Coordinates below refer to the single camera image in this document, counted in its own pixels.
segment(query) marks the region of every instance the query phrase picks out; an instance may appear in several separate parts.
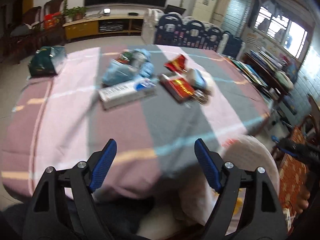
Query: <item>green plant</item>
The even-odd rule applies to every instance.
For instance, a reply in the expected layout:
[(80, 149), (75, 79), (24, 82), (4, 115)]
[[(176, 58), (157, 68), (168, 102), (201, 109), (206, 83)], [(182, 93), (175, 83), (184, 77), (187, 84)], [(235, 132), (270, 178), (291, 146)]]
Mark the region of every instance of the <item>green plant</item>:
[(70, 18), (74, 18), (77, 14), (81, 14), (82, 16), (84, 16), (85, 12), (87, 11), (86, 7), (73, 7), (70, 9), (66, 9), (65, 10), (65, 16), (69, 16)]

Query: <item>metal screw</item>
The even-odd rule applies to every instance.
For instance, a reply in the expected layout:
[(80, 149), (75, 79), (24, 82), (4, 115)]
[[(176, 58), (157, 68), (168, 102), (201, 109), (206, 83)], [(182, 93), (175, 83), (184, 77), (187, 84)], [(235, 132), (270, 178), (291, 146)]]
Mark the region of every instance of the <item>metal screw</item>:
[(224, 164), (224, 166), (225, 166), (227, 169), (232, 169), (232, 168), (233, 168), (233, 163), (231, 163), (231, 162), (226, 162), (226, 163)]
[(87, 166), (87, 163), (86, 163), (86, 162), (79, 162), (79, 163), (77, 164), (77, 166), (82, 169), (82, 168), (84, 168), (85, 166)]
[(259, 168), (258, 168), (258, 172), (259, 172), (259, 173), (265, 173), (266, 170), (265, 170), (263, 167), (259, 167)]
[(46, 168), (46, 169), (45, 169), (45, 172), (46, 172), (46, 173), (51, 173), (51, 172), (53, 172), (53, 167), (50, 166), (50, 167)]

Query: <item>floor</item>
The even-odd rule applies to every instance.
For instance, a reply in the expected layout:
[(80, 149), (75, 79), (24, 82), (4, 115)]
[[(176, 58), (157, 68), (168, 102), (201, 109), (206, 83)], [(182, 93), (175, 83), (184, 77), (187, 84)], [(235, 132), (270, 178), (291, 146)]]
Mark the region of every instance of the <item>floor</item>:
[[(116, 44), (143, 45), (144, 42), (139, 36), (104, 37), (69, 43), (65, 45), (65, 48), (67, 53), (71, 53), (86, 48)], [(31, 57), (25, 58), (18, 65), (13, 65), (8, 60), (0, 63), (0, 147), (6, 133), (6, 127), (10, 122), (11, 110), (15, 106), (20, 91), (29, 75), (28, 62), (30, 59)], [(270, 135), (276, 135), (281, 138), (287, 134), (287, 130), (279, 124), (269, 128), (269, 130), (263, 130), (257, 138), (266, 145), (268, 150), (271, 150), (273, 142), (270, 140)], [(6, 192), (1, 182), (0, 210), (4, 210), (15, 203), (19, 203), (19, 201)], [(161, 239), (173, 234), (181, 227), (182, 225), (173, 218), (170, 205), (162, 203), (156, 205), (143, 219), (138, 234), (151, 239)]]

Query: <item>white box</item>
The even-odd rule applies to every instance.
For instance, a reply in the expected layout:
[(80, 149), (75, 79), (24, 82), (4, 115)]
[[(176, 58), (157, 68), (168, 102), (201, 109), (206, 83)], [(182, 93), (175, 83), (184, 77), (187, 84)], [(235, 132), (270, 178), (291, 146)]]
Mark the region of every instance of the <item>white box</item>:
[(156, 85), (148, 78), (123, 82), (99, 90), (104, 109), (122, 105), (139, 98), (155, 95)]

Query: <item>green bag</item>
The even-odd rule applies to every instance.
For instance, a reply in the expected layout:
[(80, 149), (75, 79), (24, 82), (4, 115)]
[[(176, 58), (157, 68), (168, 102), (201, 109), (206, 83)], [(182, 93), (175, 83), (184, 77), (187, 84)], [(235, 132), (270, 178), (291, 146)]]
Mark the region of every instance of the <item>green bag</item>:
[(63, 67), (66, 57), (64, 47), (42, 47), (36, 51), (28, 64), (31, 77), (57, 75)]

